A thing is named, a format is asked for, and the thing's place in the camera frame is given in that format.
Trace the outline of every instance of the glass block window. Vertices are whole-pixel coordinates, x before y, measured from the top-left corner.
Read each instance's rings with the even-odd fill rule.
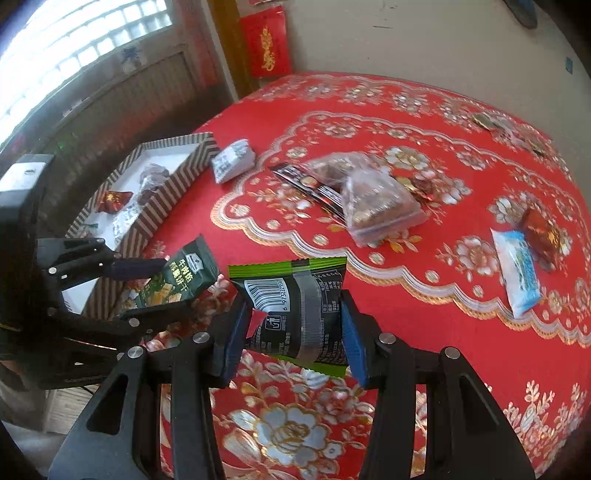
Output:
[[[81,68],[170,24],[164,0],[46,0],[0,57],[0,145]]]

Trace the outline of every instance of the table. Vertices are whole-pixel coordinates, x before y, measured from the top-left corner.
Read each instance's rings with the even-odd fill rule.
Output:
[[[489,112],[525,144],[471,120]],[[402,80],[346,74],[285,77],[203,125],[220,147],[247,138],[256,168],[218,186],[202,175],[148,247],[172,254],[202,233],[228,264],[346,255],[348,288],[382,330],[411,346],[458,347],[504,409],[536,473],[552,463],[590,402],[590,218],[551,140],[473,99]],[[395,174],[433,179],[429,219],[380,245],[356,247],[342,225],[268,167],[338,151],[377,155]],[[560,228],[557,271],[537,265],[543,292],[522,318],[508,307],[491,228],[512,229],[526,207]],[[221,280],[204,322],[233,295]],[[375,393],[245,352],[230,389],[211,392],[228,478],[355,478]],[[413,473],[424,469],[426,396],[417,387]],[[163,399],[163,468],[170,411]]]

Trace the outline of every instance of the green wrapper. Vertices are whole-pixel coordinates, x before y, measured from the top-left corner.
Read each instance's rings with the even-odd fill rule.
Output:
[[[267,314],[245,348],[318,371],[319,364],[346,366],[340,319],[346,266],[346,257],[230,265],[231,282]]]
[[[179,250],[135,298],[138,308],[193,299],[217,280],[218,268],[200,235]]]

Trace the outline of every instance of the red poster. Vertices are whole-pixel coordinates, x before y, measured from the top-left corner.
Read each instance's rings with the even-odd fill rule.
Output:
[[[278,6],[241,19],[251,58],[253,77],[280,77],[291,73],[285,12]]]

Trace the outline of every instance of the silver bolt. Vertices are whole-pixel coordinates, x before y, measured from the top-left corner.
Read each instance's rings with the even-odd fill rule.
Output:
[[[131,347],[127,350],[127,356],[129,358],[139,358],[144,354],[144,349],[141,348],[139,345]]]
[[[380,333],[379,341],[386,345],[392,345],[396,341],[396,337],[393,333]]]
[[[461,353],[454,346],[449,346],[445,349],[445,356],[451,358],[452,360],[457,360],[458,358],[460,358]]]
[[[209,334],[207,332],[197,332],[193,335],[193,342],[195,343],[205,343],[209,340]]]

